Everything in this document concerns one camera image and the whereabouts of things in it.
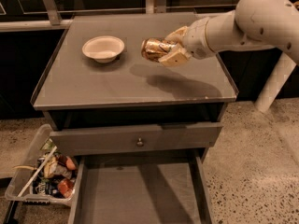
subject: speckled floor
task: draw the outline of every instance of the speckled floor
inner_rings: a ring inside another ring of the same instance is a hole
[[[1,178],[13,175],[43,123],[0,120]],[[266,114],[252,102],[230,104],[222,123],[204,163],[216,223],[299,223],[299,99],[276,100]],[[0,189],[1,222],[7,206]],[[26,206],[20,223],[66,223],[68,213],[67,207]]]

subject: gray tabletop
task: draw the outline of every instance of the gray tabletop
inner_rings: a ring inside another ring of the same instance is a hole
[[[165,37],[198,19],[192,13],[78,16],[34,101],[36,110],[232,102],[234,84],[216,57],[165,68],[145,60],[142,41]],[[125,51],[113,63],[85,57],[84,43],[113,35]]]

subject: white pole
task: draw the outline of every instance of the white pole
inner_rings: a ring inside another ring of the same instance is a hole
[[[264,113],[269,109],[295,66],[296,63],[289,56],[285,53],[281,54],[278,63],[274,67],[270,77],[255,102],[255,107],[259,111]]]

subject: bowl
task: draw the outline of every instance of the bowl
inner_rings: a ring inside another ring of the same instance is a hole
[[[122,53],[124,43],[114,36],[98,36],[87,41],[83,48],[83,54],[99,63],[110,63]]]

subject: drawer knob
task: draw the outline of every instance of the drawer knob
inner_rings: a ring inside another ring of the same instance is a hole
[[[137,145],[138,147],[143,147],[143,146],[144,146],[144,143],[143,143],[143,141],[142,141],[142,138],[138,138],[138,141],[137,141],[136,145]]]

